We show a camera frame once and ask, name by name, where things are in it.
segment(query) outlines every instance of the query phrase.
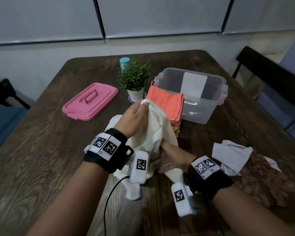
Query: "black wrist strap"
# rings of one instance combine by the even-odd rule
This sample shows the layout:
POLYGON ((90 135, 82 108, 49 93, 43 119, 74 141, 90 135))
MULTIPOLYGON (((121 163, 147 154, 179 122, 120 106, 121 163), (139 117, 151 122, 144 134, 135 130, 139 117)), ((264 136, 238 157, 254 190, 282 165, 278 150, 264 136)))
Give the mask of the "black wrist strap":
POLYGON ((127 138, 122 132, 118 131, 117 129, 110 128, 105 131, 105 133, 113 136, 121 142, 117 150, 108 161, 92 151, 87 151, 84 156, 84 161, 97 163, 104 170, 111 174, 117 169, 121 170, 133 155, 134 151, 131 147, 126 146, 127 138))
POLYGON ((233 181, 223 171, 217 169, 215 167, 217 165, 213 163, 213 161, 210 159, 201 161, 201 158, 195 159, 193 163, 190 164, 187 178, 190 182, 190 186, 195 191, 202 192, 205 199, 212 200, 220 189, 230 187, 233 181), (213 166, 215 170, 209 171, 212 164, 215 164, 215 166, 213 166))

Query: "white pot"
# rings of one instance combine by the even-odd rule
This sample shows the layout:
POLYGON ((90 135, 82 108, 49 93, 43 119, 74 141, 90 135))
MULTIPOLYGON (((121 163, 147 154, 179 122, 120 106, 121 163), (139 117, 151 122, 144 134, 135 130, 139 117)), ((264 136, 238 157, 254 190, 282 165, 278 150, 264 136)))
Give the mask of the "white pot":
POLYGON ((131 101, 136 102, 136 101, 139 101, 140 99, 143 98, 144 87, 140 91, 127 90, 127 92, 128 92, 128 94, 130 96, 131 101))

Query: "chair backrest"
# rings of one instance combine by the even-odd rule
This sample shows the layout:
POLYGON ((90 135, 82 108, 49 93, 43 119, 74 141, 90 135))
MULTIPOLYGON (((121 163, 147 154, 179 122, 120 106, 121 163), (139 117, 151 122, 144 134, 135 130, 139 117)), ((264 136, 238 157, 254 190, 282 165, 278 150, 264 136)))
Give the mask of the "chair backrest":
POLYGON ((248 46, 244 47, 236 59, 239 61, 239 65, 233 78, 236 78, 242 64, 295 105, 295 75, 248 46))
POLYGON ((30 106, 25 103, 22 99, 16 96, 16 92, 8 79, 3 79, 0 81, 0 105, 7 105, 5 100, 8 97, 13 97, 19 101, 26 109, 30 109, 30 106))

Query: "hand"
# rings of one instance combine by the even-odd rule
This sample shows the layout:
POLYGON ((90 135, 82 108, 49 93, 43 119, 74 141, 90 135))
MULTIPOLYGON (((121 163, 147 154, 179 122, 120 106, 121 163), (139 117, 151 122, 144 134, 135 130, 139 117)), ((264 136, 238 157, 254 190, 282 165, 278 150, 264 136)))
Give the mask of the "hand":
POLYGON ((131 105, 114 126, 128 139, 138 131, 144 131, 148 124, 148 104, 141 104, 142 99, 131 105))
POLYGON ((166 172, 173 168, 180 168, 184 172, 187 172, 189 165, 197 158, 183 149, 170 144, 165 139, 162 140, 161 146, 163 152, 159 160, 159 172, 166 172))

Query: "orange towel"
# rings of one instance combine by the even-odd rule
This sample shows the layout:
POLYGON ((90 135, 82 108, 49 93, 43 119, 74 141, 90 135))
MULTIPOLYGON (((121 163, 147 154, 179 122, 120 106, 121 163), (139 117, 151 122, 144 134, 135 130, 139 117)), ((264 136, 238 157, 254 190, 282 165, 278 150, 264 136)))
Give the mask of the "orange towel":
POLYGON ((150 86, 146 98, 157 104, 171 122, 179 122, 184 104, 182 93, 168 93, 165 90, 150 86))

